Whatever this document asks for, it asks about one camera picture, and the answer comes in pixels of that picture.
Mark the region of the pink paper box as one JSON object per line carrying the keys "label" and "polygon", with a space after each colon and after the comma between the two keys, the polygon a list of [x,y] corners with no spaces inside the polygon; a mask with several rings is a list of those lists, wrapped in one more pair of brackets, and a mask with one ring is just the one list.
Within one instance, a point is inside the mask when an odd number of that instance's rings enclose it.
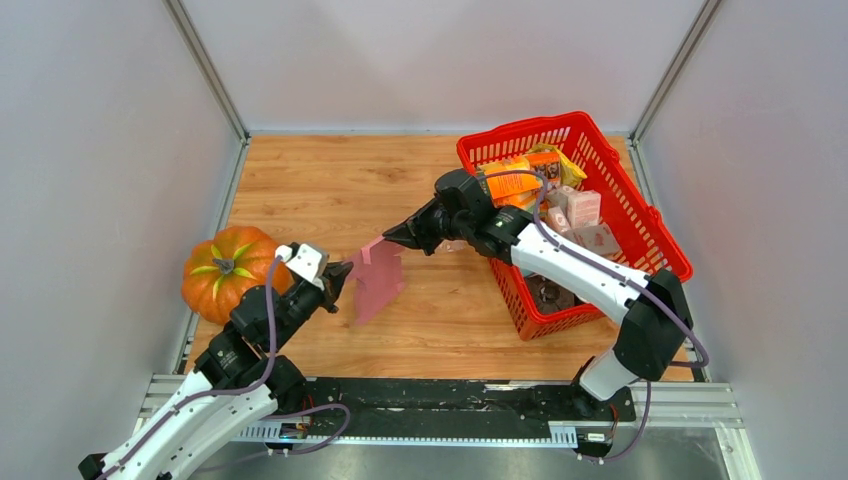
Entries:
{"label": "pink paper box", "polygon": [[404,248],[379,236],[355,252],[348,281],[354,281],[353,324],[367,324],[393,302],[405,287],[401,252]]}

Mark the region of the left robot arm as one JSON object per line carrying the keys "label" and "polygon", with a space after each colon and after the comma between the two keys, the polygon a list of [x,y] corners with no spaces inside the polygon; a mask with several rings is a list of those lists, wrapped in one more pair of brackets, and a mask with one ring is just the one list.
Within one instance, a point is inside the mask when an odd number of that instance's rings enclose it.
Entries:
{"label": "left robot arm", "polygon": [[84,479],[187,479],[230,440],[260,420],[309,419],[324,411],[283,346],[320,309],[336,302],[350,262],[288,266],[294,283],[247,290],[224,330],[199,356],[165,404],[128,440],[85,457]]}

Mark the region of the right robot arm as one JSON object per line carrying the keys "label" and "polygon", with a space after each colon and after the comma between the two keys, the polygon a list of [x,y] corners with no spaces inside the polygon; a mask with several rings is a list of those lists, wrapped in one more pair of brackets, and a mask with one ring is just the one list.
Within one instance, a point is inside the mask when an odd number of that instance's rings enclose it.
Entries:
{"label": "right robot arm", "polygon": [[497,207],[481,178],[457,169],[442,175],[433,197],[383,234],[427,255],[446,240],[462,240],[483,257],[553,281],[598,308],[619,326],[615,343],[590,359],[575,378],[570,404],[598,417],[611,397],[637,380],[659,381],[694,337],[681,279],[607,260],[566,240],[529,212]]}

